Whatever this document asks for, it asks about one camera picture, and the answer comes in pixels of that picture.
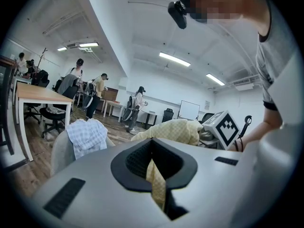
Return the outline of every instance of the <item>black pants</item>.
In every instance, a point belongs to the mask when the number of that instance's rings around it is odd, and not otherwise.
[[[137,121],[138,113],[139,113],[138,110],[133,110],[132,119],[129,122],[129,131],[131,131],[134,128],[134,125],[136,124]]]
[[[86,116],[88,118],[93,117],[93,113],[96,110],[96,107],[98,106],[99,101],[100,101],[100,98],[98,96],[94,95],[91,104],[89,105],[89,107],[86,110]]]

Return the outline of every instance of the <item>yellow shirt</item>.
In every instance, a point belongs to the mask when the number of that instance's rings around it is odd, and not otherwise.
[[[96,82],[96,92],[99,98],[101,98],[101,94],[105,90],[104,86],[105,86],[104,80],[100,79]]]

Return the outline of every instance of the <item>black rubber pad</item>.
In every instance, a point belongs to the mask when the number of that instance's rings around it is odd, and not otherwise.
[[[44,209],[60,219],[84,184],[84,180],[72,178],[52,197]]]
[[[236,166],[237,163],[238,163],[237,160],[228,159],[228,158],[224,158],[224,157],[217,157],[215,160],[219,161],[219,162],[223,162],[223,163],[228,164],[228,165],[234,165],[234,166]]]

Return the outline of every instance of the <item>yellow checkered cloth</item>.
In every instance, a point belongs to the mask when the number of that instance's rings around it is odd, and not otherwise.
[[[164,138],[180,143],[197,146],[200,140],[199,131],[203,126],[198,121],[173,119],[138,133],[131,141],[147,138]],[[160,174],[153,160],[150,161],[146,180],[152,184],[152,197],[163,209],[166,198],[166,181]]]

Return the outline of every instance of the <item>black cap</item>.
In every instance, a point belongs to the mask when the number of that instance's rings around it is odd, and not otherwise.
[[[103,74],[101,74],[101,77],[102,77],[102,76],[105,76],[105,77],[106,77],[106,80],[109,80],[109,78],[108,78],[108,75],[107,75],[107,74],[104,74],[104,73],[103,73]]]
[[[79,65],[79,66],[82,66],[84,63],[84,61],[80,58],[77,60],[76,64]]]
[[[146,92],[144,87],[140,86],[139,89],[141,89],[143,92]]]

